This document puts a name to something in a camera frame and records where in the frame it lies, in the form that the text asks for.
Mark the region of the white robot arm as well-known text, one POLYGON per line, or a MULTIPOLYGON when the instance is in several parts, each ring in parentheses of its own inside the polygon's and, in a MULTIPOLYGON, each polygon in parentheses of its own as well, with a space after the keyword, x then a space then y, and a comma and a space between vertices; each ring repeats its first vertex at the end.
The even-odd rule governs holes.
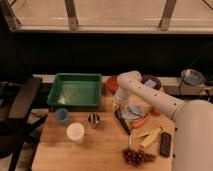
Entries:
POLYGON ((175 122, 172 171, 213 171, 213 104, 205 100, 183 101, 141 83, 138 71, 117 77, 115 104, 134 94, 175 122))

